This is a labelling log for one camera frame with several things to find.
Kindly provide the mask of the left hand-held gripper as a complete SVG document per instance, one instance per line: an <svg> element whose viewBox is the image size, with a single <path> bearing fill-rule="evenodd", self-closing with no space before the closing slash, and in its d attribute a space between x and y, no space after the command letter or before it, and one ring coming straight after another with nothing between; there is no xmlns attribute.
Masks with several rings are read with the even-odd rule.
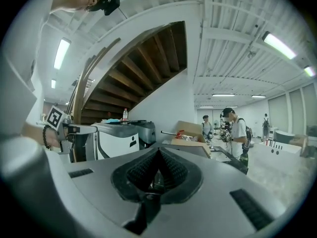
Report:
<svg viewBox="0 0 317 238"><path fill-rule="evenodd" d="M73 155L74 134L96 133L98 128L93 125L72 123L71 115L67 115L56 106L52 106L46 119L46 148L52 149L58 142L59 154Z"/></svg>

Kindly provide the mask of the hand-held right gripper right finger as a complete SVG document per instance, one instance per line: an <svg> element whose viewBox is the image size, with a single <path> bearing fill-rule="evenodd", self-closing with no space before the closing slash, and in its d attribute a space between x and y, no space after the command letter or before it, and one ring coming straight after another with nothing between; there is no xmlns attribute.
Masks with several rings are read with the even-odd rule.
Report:
<svg viewBox="0 0 317 238"><path fill-rule="evenodd" d="M261 237L230 192L246 191L271 218L285 206L267 189L236 168L191 153L171 150L202 171L200 189L185 203L163 205L148 227L150 238L253 238Z"/></svg>

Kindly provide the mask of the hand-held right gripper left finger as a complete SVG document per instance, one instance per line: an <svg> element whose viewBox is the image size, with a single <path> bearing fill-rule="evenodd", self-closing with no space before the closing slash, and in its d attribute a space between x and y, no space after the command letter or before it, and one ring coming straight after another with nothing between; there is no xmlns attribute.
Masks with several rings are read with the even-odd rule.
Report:
<svg viewBox="0 0 317 238"><path fill-rule="evenodd" d="M145 149L98 161L64 164L58 153L47 158L55 189L72 224L67 238L135 238L123 225L136 215L138 204L123 200L111 174L119 166L147 154Z"/></svg>

